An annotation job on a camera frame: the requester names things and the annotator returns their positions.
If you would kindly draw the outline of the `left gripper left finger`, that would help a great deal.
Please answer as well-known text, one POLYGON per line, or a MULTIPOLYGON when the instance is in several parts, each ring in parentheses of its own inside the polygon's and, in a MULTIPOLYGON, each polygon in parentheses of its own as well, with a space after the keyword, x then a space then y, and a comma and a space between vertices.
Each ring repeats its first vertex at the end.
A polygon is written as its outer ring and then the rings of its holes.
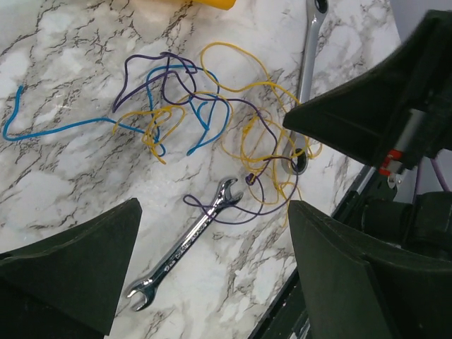
POLYGON ((1 254, 2 338, 110 334, 141 221, 131 198, 33 244, 1 254))

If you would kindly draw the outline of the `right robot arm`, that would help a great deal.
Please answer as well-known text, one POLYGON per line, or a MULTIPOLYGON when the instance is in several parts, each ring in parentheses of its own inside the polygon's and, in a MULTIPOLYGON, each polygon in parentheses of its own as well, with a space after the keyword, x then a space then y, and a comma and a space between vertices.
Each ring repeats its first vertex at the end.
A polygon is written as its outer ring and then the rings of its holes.
MULTIPOLYGON (((451 12, 427 11, 380 64, 292 109, 283 125, 386 177, 450 149, 451 12)), ((413 203, 373 199, 359 214, 361 230, 371 236, 420 254, 451 252, 449 193, 413 203)))

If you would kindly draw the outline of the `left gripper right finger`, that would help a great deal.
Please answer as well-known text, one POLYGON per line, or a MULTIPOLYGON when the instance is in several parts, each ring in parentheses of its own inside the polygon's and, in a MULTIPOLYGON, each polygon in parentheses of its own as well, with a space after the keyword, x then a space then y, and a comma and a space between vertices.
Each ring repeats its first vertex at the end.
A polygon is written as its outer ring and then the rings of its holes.
POLYGON ((450 338, 451 262, 401 249, 289 204, 295 257, 315 338, 450 338))

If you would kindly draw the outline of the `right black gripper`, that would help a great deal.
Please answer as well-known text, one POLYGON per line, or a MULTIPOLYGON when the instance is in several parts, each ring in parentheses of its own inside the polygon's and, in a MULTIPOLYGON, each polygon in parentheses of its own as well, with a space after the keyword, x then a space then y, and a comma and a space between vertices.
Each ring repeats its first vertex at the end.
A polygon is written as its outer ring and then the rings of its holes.
POLYGON ((283 126, 380 170, 451 149, 451 12, 427 11, 373 69, 295 107, 283 126))

